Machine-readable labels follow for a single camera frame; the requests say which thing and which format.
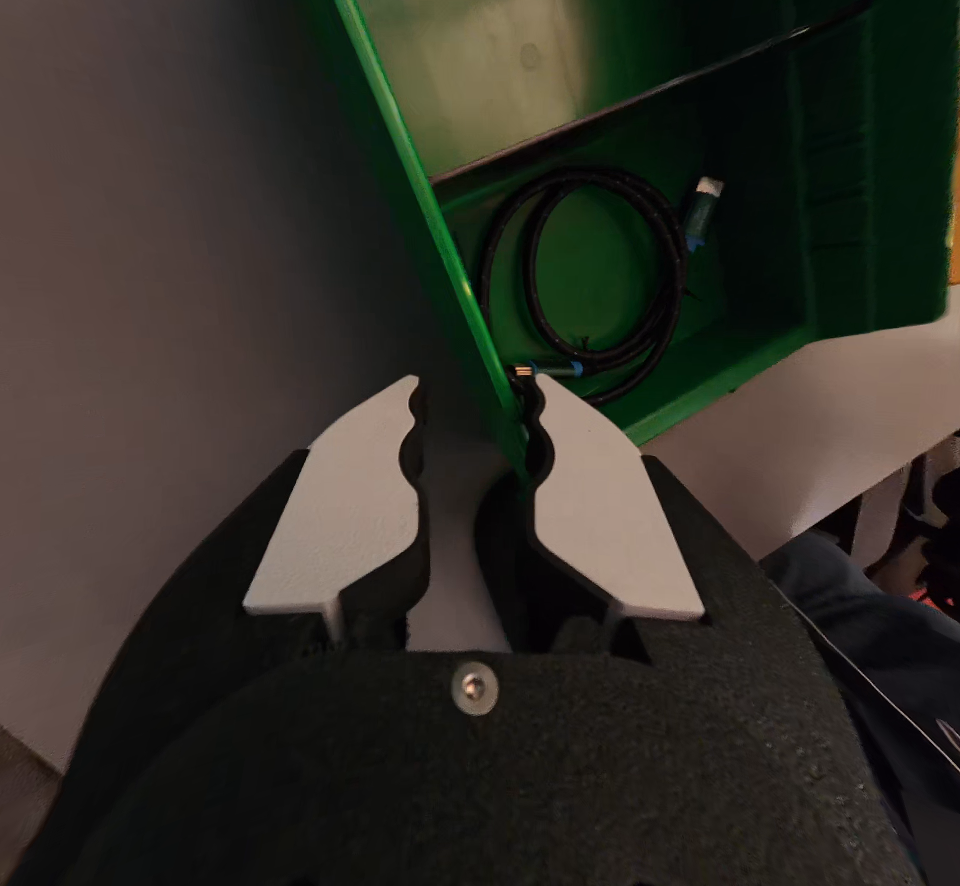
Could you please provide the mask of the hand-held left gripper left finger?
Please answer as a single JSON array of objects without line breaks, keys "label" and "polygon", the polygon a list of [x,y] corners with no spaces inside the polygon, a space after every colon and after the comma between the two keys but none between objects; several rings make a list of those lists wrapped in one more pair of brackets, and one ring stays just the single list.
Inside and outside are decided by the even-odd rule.
[{"label": "hand-held left gripper left finger", "polygon": [[425,400],[406,375],[310,444],[251,583],[253,616],[405,616],[428,586]]}]

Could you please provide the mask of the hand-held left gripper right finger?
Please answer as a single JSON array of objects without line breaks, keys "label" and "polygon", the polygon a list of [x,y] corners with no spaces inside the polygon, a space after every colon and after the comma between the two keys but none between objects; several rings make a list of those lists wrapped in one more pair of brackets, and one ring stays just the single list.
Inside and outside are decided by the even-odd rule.
[{"label": "hand-held left gripper right finger", "polygon": [[612,620],[700,621],[706,607],[642,451],[544,372],[526,376],[528,535]]}]

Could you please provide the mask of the thin braided cable green plugs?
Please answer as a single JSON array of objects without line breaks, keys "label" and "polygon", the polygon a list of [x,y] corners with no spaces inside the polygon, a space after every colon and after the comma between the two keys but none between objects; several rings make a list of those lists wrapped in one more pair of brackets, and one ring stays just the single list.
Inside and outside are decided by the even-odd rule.
[{"label": "thin braided cable green plugs", "polygon": [[[537,263],[543,234],[555,210],[584,188],[615,196],[643,221],[662,257],[663,274],[646,311],[618,343],[591,349],[565,340],[546,316],[537,281]],[[552,352],[552,363],[528,361],[510,364],[507,375],[516,393],[535,376],[554,379],[581,379],[606,375],[623,369],[628,374],[611,388],[581,394],[594,408],[623,399],[647,380],[661,364],[678,328],[688,286],[690,256],[707,240],[707,235],[724,190],[724,182],[702,176],[689,195],[685,212],[679,213],[654,184],[626,169],[600,166],[571,166],[545,172],[512,192],[495,210],[486,229],[479,254],[475,295],[485,325],[492,325],[491,297],[498,247],[515,216],[532,204],[521,235],[520,272],[523,294],[532,324]]]}]

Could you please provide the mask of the green plastic bin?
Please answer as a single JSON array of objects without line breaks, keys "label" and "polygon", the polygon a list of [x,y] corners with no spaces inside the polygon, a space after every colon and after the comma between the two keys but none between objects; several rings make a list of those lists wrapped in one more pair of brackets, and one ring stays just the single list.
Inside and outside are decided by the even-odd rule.
[{"label": "green plastic bin", "polygon": [[[428,178],[569,123],[855,0],[295,0],[472,397],[510,464],[527,431],[507,367],[552,363],[522,286],[532,203],[498,246],[491,326],[479,255],[505,199],[564,167],[626,169],[678,213],[724,183],[689,259],[674,339],[598,408],[640,446],[814,341],[924,325],[946,308],[958,0],[874,0],[602,124],[431,188]],[[612,347],[662,282],[643,220],[592,187],[540,240],[559,335]]]}]

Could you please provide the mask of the black flat panel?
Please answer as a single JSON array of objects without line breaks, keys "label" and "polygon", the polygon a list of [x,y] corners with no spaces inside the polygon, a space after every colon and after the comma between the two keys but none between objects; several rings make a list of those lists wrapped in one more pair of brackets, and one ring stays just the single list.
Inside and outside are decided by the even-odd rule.
[{"label": "black flat panel", "polygon": [[521,159],[532,153],[537,154],[541,150],[555,146],[572,136],[577,136],[588,128],[610,121],[622,113],[630,112],[638,106],[666,95],[671,91],[685,88],[708,77],[726,72],[739,64],[751,62],[770,53],[795,48],[808,40],[821,36],[862,16],[870,11],[874,3],[875,0],[854,0],[835,11],[831,16],[816,23],[805,24],[780,32],[742,51],[725,56],[701,68],[691,70],[679,76],[674,76],[624,100],[618,100],[568,123],[553,126],[544,132],[518,141],[509,147],[498,149],[445,172],[431,174],[428,177],[428,182],[431,188],[436,189],[459,180],[464,176],[479,173],[488,167],[502,162]]}]

